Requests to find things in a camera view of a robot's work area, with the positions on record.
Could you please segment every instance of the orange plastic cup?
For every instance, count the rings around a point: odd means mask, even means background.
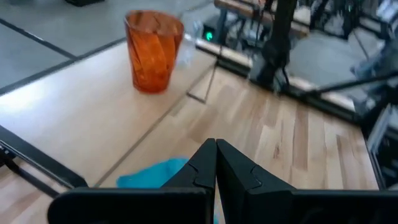
[[[134,87],[146,93],[166,90],[182,41],[183,24],[157,11],[130,11],[124,24]]]

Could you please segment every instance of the blue cloth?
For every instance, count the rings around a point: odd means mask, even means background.
[[[120,188],[159,188],[176,174],[188,159],[169,159],[160,162],[135,174],[124,175],[117,179]]]

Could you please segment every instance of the wooden table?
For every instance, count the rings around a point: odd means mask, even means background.
[[[251,64],[232,50],[223,54]],[[0,125],[100,187],[170,157],[190,157],[206,138],[224,138],[297,188],[377,189],[355,126],[222,69],[206,105],[187,97],[205,94],[204,72],[214,61],[197,52],[190,67],[175,69],[163,95],[143,95],[131,85],[121,44],[0,97]],[[350,106],[338,95],[323,97]],[[45,223],[49,197],[5,167],[0,186],[2,223]]]
[[[236,0],[215,0],[214,5],[221,10],[221,15],[220,15],[220,21],[218,24],[217,29],[222,30],[220,27],[222,25],[222,21],[224,19],[224,16],[226,16],[226,13],[232,12],[232,13],[237,13],[239,15],[242,15],[244,17],[252,18],[253,17],[253,8],[251,6],[248,6],[245,3],[236,1]],[[277,7],[277,1],[275,1],[272,5],[272,10],[276,11]],[[265,24],[272,23],[273,20],[273,15],[269,14],[269,12],[265,12],[262,15],[262,22]],[[309,7],[300,7],[295,10],[294,15],[293,15],[294,20],[300,21],[304,24],[310,24],[310,19],[311,19],[311,10]],[[308,29],[307,26],[303,26],[302,24],[299,24],[297,22],[292,21],[291,23],[291,31],[299,36],[299,37],[305,37],[310,33],[310,30]]]

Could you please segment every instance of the green light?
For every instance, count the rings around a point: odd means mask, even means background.
[[[211,32],[207,32],[207,33],[206,33],[206,40],[207,40],[207,41],[211,41],[212,38],[213,38],[213,34],[212,34]]]

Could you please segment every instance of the concrete floor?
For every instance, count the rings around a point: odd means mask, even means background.
[[[0,0],[0,19],[26,30],[79,57],[125,36],[123,18],[132,9],[156,9],[177,15],[207,0],[106,0],[75,7],[62,0]],[[188,28],[193,21],[205,21],[218,13],[212,4],[186,13],[182,19]],[[376,39],[358,34],[368,51]],[[0,24],[0,89],[37,74],[68,58]],[[301,40],[291,53],[290,70],[317,85],[352,80],[349,68],[364,60],[354,37],[348,42],[312,34]],[[358,100],[366,98],[357,88],[344,94]]]

